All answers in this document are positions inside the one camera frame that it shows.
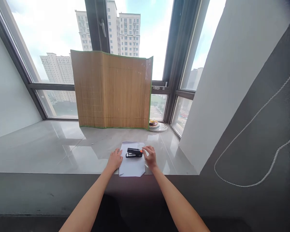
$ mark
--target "sky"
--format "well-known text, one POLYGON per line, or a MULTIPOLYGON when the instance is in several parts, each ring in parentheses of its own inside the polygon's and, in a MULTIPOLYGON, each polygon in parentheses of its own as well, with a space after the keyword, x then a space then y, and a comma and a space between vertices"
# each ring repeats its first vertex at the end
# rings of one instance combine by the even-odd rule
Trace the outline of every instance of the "sky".
MULTIPOLYGON (((70 49, 82 51, 75 10, 86 11, 84 0, 7 1, 42 80, 48 78, 41 55, 69 56, 70 49)), ((119 13, 141 14, 139 57, 154 56, 152 79, 161 80, 173 0, 115 0, 115 3, 118 16, 119 13)), ((210 1, 211 16, 206 15, 199 42, 202 46, 198 46, 192 68, 204 66, 224 4, 225 0, 210 1)))

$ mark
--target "glass pane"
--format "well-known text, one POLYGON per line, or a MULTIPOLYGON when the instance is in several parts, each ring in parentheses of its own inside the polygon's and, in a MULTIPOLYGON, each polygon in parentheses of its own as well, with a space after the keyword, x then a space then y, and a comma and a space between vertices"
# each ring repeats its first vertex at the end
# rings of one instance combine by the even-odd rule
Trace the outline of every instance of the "glass pane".
POLYGON ((183 134, 191 104, 192 100, 182 97, 177 98, 176 109, 172 125, 175 127, 175 129, 179 132, 180 135, 183 134))
POLYGON ((0 9, 32 82, 74 84, 70 50, 91 51, 84 0, 7 0, 0 9))
POLYGON ((187 59, 181 89, 197 89, 225 3, 226 0, 210 0, 200 39, 198 41, 192 39, 191 47, 193 47, 193 43, 197 43, 197 49, 196 52, 191 51, 192 53, 187 59))
POLYGON ((167 102, 166 94, 152 94, 150 99, 150 119, 163 121, 165 103, 167 102))
POLYGON ((107 1, 111 53, 154 56, 153 80, 162 80, 173 1, 107 1))
POLYGON ((78 118, 75 91, 37 90, 49 118, 78 118))

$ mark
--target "hand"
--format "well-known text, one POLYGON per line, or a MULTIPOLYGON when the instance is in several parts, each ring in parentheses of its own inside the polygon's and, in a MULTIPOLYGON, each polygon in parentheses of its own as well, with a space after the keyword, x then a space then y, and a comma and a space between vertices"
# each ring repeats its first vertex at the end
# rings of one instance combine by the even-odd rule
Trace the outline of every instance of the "hand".
POLYGON ((155 149, 152 146, 146 146, 142 147, 142 151, 149 169, 152 171, 155 167, 158 167, 155 149))
POLYGON ((109 161, 107 162, 105 169, 109 169, 111 172, 116 171, 122 162, 121 153, 122 153, 122 150, 119 150, 119 148, 116 148, 116 150, 111 153, 109 161))

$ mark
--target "forearm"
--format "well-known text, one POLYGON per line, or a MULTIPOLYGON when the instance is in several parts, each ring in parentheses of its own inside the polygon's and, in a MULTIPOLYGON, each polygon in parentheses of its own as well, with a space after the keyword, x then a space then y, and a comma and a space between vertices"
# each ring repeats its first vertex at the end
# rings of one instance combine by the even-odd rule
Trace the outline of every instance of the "forearm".
POLYGON ((152 170, 178 231, 209 231, 199 214, 158 167, 152 170))
POLYGON ((105 169, 68 217, 60 232, 91 231, 113 172, 105 169))

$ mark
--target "white bead chain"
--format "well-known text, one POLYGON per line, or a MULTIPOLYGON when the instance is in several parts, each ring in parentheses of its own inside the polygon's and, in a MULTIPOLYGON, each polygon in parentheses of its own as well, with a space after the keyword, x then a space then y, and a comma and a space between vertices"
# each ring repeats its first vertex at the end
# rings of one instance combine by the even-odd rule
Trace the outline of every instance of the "white bead chain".
POLYGON ((216 171, 216 164, 218 162, 218 160, 221 158, 221 156, 226 152, 226 150, 229 148, 229 146, 234 142, 234 140, 249 126, 250 123, 252 123, 252 121, 255 119, 255 117, 264 109, 264 107, 267 106, 267 104, 269 104, 269 102, 277 95, 279 94, 279 92, 285 87, 285 85, 289 82, 290 80, 290 76, 289 78, 286 80, 286 82, 280 87, 280 89, 264 104, 264 106, 261 107, 261 109, 259 109, 259 111, 256 113, 256 115, 250 120, 250 122, 243 128, 243 130, 241 130, 241 132, 230 142, 230 144, 226 147, 226 149, 222 152, 222 154, 218 157, 218 159, 216 160, 215 162, 215 165, 214 165, 214 170, 215 170, 215 173, 217 174, 217 176, 219 176, 220 179, 222 179, 223 181, 231 184, 231 185, 235 185, 235 186, 238 186, 238 187, 243 187, 243 188, 247 188, 247 187, 252 187, 252 186, 256 186, 258 184, 261 184, 266 178, 267 176, 271 173, 274 165, 275 165, 275 162, 276 162, 276 158, 277 158, 277 155, 278 153, 280 152, 280 150, 285 147, 286 145, 288 145, 290 143, 290 139, 288 142, 286 142, 285 144, 283 144, 282 146, 280 146, 276 153, 275 153, 275 156, 273 158, 273 161, 272 161, 272 164, 270 166, 270 169, 268 170, 268 172, 265 174, 265 176, 258 182, 254 183, 254 184, 251 184, 251 185, 238 185, 238 184, 234 184, 234 183, 231 183, 225 179, 223 179, 220 175, 218 175, 217 171, 216 171))

